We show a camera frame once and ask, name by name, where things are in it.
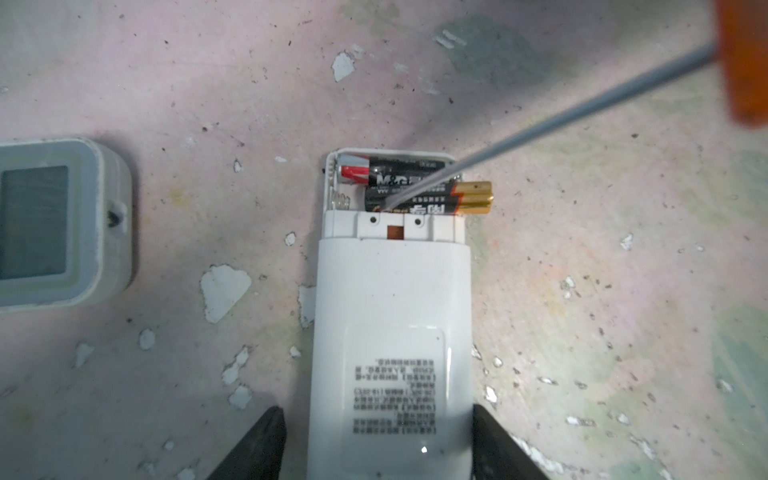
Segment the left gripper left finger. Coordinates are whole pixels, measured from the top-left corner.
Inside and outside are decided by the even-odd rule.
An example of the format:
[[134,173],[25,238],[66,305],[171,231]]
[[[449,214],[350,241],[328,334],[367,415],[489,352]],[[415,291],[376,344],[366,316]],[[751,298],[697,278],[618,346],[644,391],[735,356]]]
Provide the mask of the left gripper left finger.
[[208,480],[277,480],[287,438],[284,410],[268,408],[207,477]]

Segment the white air conditioner remote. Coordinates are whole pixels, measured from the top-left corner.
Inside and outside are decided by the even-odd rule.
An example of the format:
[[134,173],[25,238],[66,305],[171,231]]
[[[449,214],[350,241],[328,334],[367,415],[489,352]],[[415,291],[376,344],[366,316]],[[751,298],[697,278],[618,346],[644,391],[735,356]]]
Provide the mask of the white air conditioner remote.
[[459,215],[369,212],[326,159],[307,475],[472,475],[471,251]]

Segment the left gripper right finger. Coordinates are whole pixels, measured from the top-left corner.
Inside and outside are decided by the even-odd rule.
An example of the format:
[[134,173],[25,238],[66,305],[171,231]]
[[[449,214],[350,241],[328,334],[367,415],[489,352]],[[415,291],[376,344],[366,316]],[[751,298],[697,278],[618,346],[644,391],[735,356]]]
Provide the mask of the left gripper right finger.
[[472,478],[548,480],[545,473],[482,405],[473,405]]

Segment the grey buttoned remote control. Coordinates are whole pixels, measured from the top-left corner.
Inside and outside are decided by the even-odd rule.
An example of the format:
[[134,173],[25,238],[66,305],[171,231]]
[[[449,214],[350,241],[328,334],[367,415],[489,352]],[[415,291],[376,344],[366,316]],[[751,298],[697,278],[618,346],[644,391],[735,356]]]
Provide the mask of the grey buttoned remote control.
[[133,275],[133,176],[86,138],[1,146],[1,310],[89,305]]

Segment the orange black screwdriver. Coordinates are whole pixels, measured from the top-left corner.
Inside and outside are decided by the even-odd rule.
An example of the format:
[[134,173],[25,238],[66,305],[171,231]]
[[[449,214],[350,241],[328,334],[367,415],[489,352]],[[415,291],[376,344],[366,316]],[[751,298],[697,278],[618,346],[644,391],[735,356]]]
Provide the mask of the orange black screwdriver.
[[731,118],[748,128],[766,126],[767,3],[717,1],[715,17],[715,40],[450,164],[419,183],[386,197],[380,208],[391,211],[467,169],[716,62],[721,65]]

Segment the black gold AAA battery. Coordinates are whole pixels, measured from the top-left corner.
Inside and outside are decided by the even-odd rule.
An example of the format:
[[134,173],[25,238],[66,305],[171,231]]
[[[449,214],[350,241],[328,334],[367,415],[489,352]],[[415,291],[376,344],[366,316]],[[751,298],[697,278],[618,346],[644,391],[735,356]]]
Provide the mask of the black gold AAA battery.
[[[371,186],[364,193],[366,211],[383,211],[387,197],[403,190],[405,185]],[[450,181],[426,190],[390,209],[392,213],[412,215],[487,214],[493,203],[489,181]]]

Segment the black red AAA battery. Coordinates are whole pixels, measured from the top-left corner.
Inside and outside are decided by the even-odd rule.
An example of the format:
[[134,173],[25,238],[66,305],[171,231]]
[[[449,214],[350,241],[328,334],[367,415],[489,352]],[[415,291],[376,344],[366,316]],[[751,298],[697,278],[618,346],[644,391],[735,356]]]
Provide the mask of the black red AAA battery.
[[359,156],[347,153],[337,158],[341,181],[364,186],[411,185],[443,169],[437,160]]

